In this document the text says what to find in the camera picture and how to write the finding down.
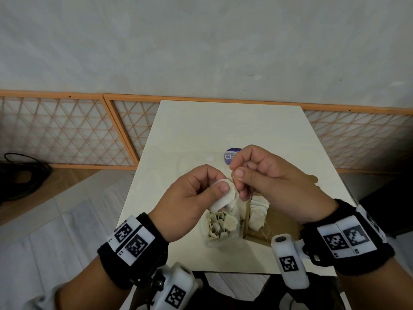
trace brown box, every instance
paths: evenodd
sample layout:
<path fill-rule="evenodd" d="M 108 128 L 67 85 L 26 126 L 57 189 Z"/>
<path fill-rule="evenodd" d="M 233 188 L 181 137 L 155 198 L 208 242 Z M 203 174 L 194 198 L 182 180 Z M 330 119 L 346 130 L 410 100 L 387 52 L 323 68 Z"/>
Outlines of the brown box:
<path fill-rule="evenodd" d="M 244 232 L 242 234 L 244 239 L 266 246 L 271 246 L 272 237 L 279 234 L 290 234 L 295 240 L 300 239 L 300 231 L 303 229 L 303 226 L 289 216 L 271 208 L 269 208 L 267 212 L 265 219 L 266 224 L 261 227 L 259 231 L 249 229 L 248 221 L 250 218 L 250 204 L 251 200 L 247 201 Z"/>

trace lattice panel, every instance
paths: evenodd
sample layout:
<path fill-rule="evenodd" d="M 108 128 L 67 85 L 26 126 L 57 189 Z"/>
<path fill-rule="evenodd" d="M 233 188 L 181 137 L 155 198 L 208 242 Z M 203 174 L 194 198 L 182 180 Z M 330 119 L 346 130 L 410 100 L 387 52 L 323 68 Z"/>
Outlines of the lattice panel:
<path fill-rule="evenodd" d="M 133 166 L 100 100 L 0 97 L 0 154 Z"/>
<path fill-rule="evenodd" d="M 140 157 L 159 104 L 114 103 Z M 396 172 L 413 157 L 413 116 L 304 112 L 336 168 Z"/>
<path fill-rule="evenodd" d="M 159 103 L 114 101 L 114 104 L 137 155 L 141 157 Z"/>
<path fill-rule="evenodd" d="M 400 171 L 413 158 L 413 116 L 304 112 L 336 168 Z"/>

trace white table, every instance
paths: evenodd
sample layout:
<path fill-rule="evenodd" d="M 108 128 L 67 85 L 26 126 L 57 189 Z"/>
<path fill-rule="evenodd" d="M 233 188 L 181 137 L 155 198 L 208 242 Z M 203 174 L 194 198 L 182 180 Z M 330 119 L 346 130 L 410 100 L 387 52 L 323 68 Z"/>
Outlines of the white table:
<path fill-rule="evenodd" d="M 177 161 L 196 152 L 223 153 L 249 144 L 291 162 L 333 198 L 354 204 L 302 109 L 285 105 L 162 101 L 139 162 L 119 224 L 149 212 L 178 177 Z M 230 175 L 228 166 L 221 171 Z M 280 273 L 270 247 L 244 239 L 207 248 L 199 225 L 169 245 L 168 265 L 180 261 L 193 271 Z M 307 271 L 335 275 L 332 267 L 304 261 Z"/>

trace fingernail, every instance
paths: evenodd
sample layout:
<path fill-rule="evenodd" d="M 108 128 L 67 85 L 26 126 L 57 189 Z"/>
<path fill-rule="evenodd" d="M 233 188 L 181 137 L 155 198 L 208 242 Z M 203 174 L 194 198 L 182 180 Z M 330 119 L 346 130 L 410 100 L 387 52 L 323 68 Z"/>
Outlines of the fingernail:
<path fill-rule="evenodd" d="M 219 187 L 222 192 L 227 192 L 230 190 L 230 186 L 227 183 L 222 183 Z"/>
<path fill-rule="evenodd" d="M 242 178 L 244 176 L 244 171 L 241 169 L 236 169 L 234 174 L 236 177 Z"/>

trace circular label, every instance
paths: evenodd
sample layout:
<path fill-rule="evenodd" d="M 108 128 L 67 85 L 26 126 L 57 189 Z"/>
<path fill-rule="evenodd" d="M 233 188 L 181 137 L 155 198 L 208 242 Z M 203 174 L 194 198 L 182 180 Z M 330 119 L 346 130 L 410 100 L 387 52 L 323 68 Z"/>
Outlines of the circular label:
<path fill-rule="evenodd" d="M 234 158 L 237 152 L 241 151 L 240 148 L 230 148 L 224 153 L 225 164 L 230 165 L 232 159 Z"/>

